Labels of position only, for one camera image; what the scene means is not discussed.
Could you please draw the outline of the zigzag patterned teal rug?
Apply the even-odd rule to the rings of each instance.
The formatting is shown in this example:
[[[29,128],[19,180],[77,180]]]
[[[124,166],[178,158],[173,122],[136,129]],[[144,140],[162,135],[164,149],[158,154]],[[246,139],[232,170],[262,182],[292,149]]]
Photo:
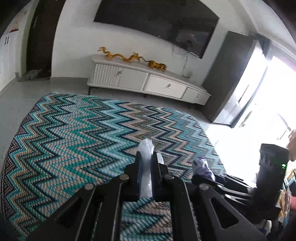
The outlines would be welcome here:
[[[21,122],[1,171],[1,217],[11,237],[25,240],[85,184],[122,174],[146,138],[185,182],[198,157],[214,174],[226,172],[188,113],[88,95],[43,96]]]

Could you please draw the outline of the white low TV cabinet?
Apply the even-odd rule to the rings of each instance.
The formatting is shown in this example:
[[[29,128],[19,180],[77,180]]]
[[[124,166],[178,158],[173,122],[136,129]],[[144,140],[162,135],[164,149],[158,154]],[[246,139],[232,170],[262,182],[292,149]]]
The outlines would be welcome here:
[[[149,68],[138,61],[128,63],[119,58],[94,55],[92,62],[93,70],[87,82],[90,88],[131,91],[199,105],[205,105],[211,96],[188,78]]]

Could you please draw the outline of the golden tiger figurine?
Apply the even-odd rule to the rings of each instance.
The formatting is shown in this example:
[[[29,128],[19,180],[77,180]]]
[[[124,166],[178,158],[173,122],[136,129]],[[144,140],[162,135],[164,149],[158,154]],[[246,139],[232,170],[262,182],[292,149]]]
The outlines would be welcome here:
[[[147,61],[149,68],[161,70],[163,72],[166,72],[167,66],[164,63],[157,63],[156,61],[150,60]]]

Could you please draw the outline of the golden dragon figurine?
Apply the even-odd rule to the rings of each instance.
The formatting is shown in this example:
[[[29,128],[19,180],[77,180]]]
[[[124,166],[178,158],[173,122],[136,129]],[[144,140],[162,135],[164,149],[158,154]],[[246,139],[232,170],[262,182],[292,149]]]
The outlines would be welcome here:
[[[123,61],[131,63],[133,60],[136,61],[140,61],[143,60],[144,62],[147,62],[142,56],[139,56],[138,53],[133,53],[132,55],[130,55],[129,57],[125,57],[122,54],[116,53],[116,54],[112,54],[110,51],[107,51],[106,47],[100,47],[98,49],[98,52],[102,52],[106,58],[108,59],[114,59],[116,57],[121,58]]]

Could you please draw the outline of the dark grey tall wardrobe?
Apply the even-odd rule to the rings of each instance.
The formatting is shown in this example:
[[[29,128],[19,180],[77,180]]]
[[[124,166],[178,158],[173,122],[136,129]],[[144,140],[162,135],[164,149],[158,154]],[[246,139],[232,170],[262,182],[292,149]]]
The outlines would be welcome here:
[[[261,35],[227,33],[202,85],[211,95],[202,108],[210,122],[237,125],[265,73],[270,47]]]

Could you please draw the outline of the wall mounted black television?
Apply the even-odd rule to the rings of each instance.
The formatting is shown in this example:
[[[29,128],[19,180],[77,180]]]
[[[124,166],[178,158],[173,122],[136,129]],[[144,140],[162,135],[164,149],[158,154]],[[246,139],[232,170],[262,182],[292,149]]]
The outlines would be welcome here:
[[[202,58],[219,17],[201,1],[101,1],[95,22],[161,38]]]

